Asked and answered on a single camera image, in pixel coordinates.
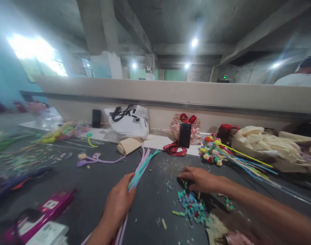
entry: white plastic bag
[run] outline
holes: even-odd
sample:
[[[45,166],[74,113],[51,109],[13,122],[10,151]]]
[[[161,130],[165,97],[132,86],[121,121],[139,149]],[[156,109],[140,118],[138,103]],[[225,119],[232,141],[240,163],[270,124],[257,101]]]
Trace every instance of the white plastic bag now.
[[[104,109],[118,138],[142,138],[149,135],[149,111],[139,105]]]

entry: hand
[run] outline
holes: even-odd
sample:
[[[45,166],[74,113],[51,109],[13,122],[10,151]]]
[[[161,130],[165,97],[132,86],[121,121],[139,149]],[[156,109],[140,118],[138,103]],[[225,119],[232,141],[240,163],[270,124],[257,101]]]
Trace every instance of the hand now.
[[[113,236],[133,203],[136,189],[133,188],[128,193],[128,185],[134,175],[135,173],[125,175],[108,195],[100,223],[106,224],[108,228],[110,226],[111,232],[114,232]]]
[[[223,176],[216,176],[204,169],[189,166],[186,166],[178,177],[192,180],[194,184],[190,185],[189,190],[203,193],[220,192],[222,186],[230,182]]]

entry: phone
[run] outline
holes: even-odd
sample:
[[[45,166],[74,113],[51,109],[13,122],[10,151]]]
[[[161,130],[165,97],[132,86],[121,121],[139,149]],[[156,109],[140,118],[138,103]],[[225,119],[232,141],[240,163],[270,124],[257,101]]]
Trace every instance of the phone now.
[[[192,131],[192,125],[187,123],[180,124],[178,146],[181,148],[189,148],[190,133]]]
[[[92,110],[92,128],[101,127],[101,110]]]

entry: cardboard tube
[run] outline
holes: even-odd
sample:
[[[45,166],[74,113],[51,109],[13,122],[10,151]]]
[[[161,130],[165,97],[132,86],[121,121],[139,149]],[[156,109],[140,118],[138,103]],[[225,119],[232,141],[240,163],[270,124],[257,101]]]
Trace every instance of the cardboard tube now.
[[[118,151],[125,156],[131,153],[132,151],[136,150],[143,144],[143,141],[140,138],[127,138],[122,140],[117,145]]]

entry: person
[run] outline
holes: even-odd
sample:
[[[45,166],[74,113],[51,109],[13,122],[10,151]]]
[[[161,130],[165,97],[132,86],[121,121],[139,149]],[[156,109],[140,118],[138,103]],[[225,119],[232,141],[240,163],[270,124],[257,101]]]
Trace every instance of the person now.
[[[274,85],[311,86],[311,56],[300,64],[298,71],[280,78]]]
[[[127,174],[111,190],[103,216],[87,245],[110,244],[133,203],[136,190],[128,193],[133,176],[134,173]],[[287,244],[311,244],[311,219],[290,207],[201,168],[186,166],[179,177],[194,182],[189,186],[191,191],[221,193],[243,205]]]

